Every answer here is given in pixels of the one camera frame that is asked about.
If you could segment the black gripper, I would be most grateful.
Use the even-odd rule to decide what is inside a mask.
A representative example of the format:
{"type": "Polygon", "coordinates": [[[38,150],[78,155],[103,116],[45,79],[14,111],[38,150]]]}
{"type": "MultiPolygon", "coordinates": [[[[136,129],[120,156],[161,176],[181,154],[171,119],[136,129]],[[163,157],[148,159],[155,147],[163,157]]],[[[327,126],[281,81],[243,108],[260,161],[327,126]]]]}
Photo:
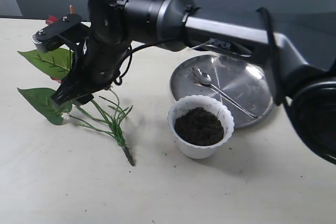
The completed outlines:
{"type": "Polygon", "coordinates": [[[74,102],[85,105],[89,94],[107,88],[120,75],[124,56],[131,46],[129,40],[108,45],[87,37],[80,43],[70,73],[51,95],[56,105],[74,102]]]}

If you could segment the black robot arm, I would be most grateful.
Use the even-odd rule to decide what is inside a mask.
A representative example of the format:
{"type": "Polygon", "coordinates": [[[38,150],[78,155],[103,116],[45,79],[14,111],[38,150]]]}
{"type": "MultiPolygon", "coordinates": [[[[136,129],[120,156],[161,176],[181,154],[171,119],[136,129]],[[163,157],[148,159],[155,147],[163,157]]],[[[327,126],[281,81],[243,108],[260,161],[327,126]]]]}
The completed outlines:
{"type": "Polygon", "coordinates": [[[193,0],[88,0],[71,71],[52,95],[57,105],[106,89],[120,78],[133,41],[169,51],[228,54],[265,73],[302,142],[335,163],[335,13],[215,12],[193,0]]]}

